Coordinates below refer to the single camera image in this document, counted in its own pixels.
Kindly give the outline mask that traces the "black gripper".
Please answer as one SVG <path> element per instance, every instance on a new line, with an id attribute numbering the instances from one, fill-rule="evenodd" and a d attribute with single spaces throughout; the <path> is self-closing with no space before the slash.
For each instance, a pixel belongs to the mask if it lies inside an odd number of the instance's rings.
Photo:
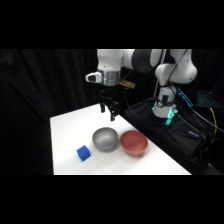
<path id="1" fill-rule="evenodd" d="M 101 113 L 105 112 L 105 108 L 110 110 L 110 120 L 114 121 L 116 114 L 115 110 L 119 109 L 118 102 L 118 87 L 101 85 L 99 89 L 99 103 Z"/>

